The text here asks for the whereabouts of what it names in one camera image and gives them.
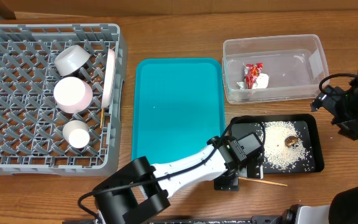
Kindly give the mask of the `red snack wrapper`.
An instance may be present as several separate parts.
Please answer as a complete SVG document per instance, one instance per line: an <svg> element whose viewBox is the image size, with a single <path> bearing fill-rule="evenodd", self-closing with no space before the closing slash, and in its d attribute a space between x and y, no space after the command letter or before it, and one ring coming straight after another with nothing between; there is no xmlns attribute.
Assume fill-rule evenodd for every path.
<svg viewBox="0 0 358 224"><path fill-rule="evenodd" d="M251 89L263 69L263 63L246 64L244 67L244 80L246 87Z"/></svg>

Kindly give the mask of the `grey bowl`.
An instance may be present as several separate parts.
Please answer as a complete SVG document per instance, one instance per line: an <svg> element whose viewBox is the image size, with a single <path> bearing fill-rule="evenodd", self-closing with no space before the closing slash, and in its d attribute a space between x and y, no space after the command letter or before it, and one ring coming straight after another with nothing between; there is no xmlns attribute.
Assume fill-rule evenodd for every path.
<svg viewBox="0 0 358 224"><path fill-rule="evenodd" d="M79 45L72 45L59 53L55 58L55 66L62 77L80 69L91 55Z"/></svg>

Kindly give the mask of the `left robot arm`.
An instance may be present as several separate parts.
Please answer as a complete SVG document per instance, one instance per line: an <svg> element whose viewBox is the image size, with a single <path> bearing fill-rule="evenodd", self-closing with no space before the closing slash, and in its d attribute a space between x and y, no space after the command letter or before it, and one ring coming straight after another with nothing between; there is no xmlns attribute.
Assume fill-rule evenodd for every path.
<svg viewBox="0 0 358 224"><path fill-rule="evenodd" d="M134 159L94 188L98 223L143 223L170 206L176 192L204 181L218 190L238 189L238 174L261 179L264 139L249 133L213 137L200 152L164 164Z"/></svg>

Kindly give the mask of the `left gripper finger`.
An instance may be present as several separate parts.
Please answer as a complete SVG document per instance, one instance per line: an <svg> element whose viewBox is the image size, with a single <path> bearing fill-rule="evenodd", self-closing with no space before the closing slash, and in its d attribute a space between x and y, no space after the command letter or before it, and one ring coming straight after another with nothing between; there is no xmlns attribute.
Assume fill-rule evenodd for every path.
<svg viewBox="0 0 358 224"><path fill-rule="evenodd" d="M246 176L249 179L263 179L263 162L264 158L262 156L250 157L247 166L246 166Z"/></svg>
<svg viewBox="0 0 358 224"><path fill-rule="evenodd" d="M235 174L222 175L214 179L214 190L238 191L239 178Z"/></svg>

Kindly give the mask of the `wooden chopstick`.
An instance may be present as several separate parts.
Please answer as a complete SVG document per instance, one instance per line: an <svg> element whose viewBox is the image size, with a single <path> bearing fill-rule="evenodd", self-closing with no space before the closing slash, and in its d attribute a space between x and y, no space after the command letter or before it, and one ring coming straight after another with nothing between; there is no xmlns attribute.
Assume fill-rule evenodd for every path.
<svg viewBox="0 0 358 224"><path fill-rule="evenodd" d="M102 129L104 124L104 108L101 108L101 118L99 127Z"/></svg>
<svg viewBox="0 0 358 224"><path fill-rule="evenodd" d="M245 178L245 177L238 177L238 179L251 181L251 182L258 182L258 183L262 183L262 184L269 184L269 185L277 185L277 186L282 186L282 187L288 187L287 184L282 184L282 183L272 182L272 181L267 181L267 180L262 180L262 179L248 179L248 178Z"/></svg>

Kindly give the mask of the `white napkin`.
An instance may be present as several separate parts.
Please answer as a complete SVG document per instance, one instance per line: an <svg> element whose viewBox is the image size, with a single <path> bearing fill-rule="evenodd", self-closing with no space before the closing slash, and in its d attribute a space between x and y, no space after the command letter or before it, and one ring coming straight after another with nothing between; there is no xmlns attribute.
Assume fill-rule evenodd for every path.
<svg viewBox="0 0 358 224"><path fill-rule="evenodd" d="M261 73L257 77L252 77L250 81L237 82L238 87L241 90L245 89L264 89L269 85L269 76L265 73Z"/></svg>

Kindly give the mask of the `white rice pile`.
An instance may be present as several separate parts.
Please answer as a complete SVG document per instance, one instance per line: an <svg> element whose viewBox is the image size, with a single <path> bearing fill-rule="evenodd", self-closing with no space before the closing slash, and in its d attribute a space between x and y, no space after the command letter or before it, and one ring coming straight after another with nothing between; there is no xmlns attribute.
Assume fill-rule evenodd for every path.
<svg viewBox="0 0 358 224"><path fill-rule="evenodd" d="M265 130L257 131L264 140L264 172L266 174L314 172L313 156L308 125L305 121L270 121L264 123ZM296 147L286 147L289 136L299 138Z"/></svg>

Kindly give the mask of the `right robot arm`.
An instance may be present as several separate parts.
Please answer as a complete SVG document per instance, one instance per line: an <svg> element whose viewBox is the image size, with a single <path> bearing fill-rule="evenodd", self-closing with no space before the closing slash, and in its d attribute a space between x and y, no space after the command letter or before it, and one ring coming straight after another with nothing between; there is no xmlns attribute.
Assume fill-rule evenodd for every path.
<svg viewBox="0 0 358 224"><path fill-rule="evenodd" d="M311 103L312 111L324 108L332 114L338 133L358 140L358 69L357 73L337 73L319 83L319 94ZM351 171L358 165L358 149L351 157ZM332 202L322 206L292 205L273 223L358 223L358 187L338 193Z"/></svg>

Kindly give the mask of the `pink shallow bowl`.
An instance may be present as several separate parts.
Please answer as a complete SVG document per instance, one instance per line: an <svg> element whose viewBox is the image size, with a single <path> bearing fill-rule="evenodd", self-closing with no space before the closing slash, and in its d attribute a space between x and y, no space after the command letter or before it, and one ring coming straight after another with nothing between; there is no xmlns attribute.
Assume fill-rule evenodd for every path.
<svg viewBox="0 0 358 224"><path fill-rule="evenodd" d="M89 107L93 99L93 91L83 80L77 77L66 77L55 85L53 97L60 110L74 114Z"/></svg>

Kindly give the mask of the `small white cup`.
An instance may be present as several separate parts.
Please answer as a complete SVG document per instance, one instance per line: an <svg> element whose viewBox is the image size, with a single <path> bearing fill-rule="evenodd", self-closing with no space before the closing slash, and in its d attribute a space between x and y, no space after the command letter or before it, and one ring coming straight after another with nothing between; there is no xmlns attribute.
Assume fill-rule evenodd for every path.
<svg viewBox="0 0 358 224"><path fill-rule="evenodd" d="M88 125L79 120L73 120L66 123L62 133L63 138L69 145L76 149L84 148L90 141Z"/></svg>

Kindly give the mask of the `white round plate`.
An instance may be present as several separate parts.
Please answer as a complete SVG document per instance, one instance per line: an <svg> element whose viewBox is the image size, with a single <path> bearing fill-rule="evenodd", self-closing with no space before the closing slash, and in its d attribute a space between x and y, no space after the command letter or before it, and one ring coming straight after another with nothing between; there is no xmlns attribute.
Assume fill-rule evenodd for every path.
<svg viewBox="0 0 358 224"><path fill-rule="evenodd" d="M101 99L102 108L107 108L111 103L111 95L112 95L112 89L114 84L115 71L116 71L116 54L112 49L109 49L107 61L106 61L103 94Z"/></svg>

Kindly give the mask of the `brown food piece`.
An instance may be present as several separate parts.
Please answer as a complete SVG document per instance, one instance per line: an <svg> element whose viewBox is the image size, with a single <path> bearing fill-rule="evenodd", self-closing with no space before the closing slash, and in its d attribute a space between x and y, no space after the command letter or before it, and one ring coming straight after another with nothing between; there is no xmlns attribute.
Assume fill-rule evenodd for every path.
<svg viewBox="0 0 358 224"><path fill-rule="evenodd" d="M299 138L297 136L289 136L285 139L286 147L296 147L298 144Z"/></svg>

